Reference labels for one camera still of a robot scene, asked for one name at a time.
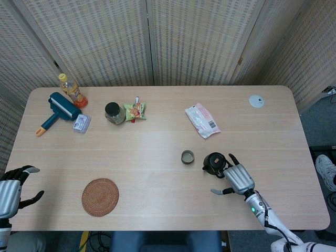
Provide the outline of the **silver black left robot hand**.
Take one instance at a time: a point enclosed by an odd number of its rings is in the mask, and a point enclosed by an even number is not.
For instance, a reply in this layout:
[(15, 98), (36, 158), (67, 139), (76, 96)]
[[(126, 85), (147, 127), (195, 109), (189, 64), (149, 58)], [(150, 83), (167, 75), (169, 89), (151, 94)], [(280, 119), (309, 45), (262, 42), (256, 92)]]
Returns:
[(41, 199), (44, 191), (40, 191), (31, 199), (21, 200), (22, 186), (30, 174), (38, 173), (39, 168), (25, 165), (5, 172), (1, 177), (1, 219), (10, 219), (19, 209), (35, 204)]

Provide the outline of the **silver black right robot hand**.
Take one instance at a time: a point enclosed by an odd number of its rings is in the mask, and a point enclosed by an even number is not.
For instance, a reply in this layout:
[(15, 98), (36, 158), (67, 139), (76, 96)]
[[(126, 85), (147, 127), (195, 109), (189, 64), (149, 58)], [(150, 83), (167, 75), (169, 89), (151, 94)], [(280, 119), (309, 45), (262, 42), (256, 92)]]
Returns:
[(216, 195), (236, 193), (245, 196), (245, 199), (256, 194), (255, 182), (245, 167), (240, 164), (234, 155), (231, 153), (228, 155), (234, 163), (234, 165), (231, 165), (224, 170), (224, 178), (229, 181), (230, 187), (223, 190), (211, 189), (211, 192)]

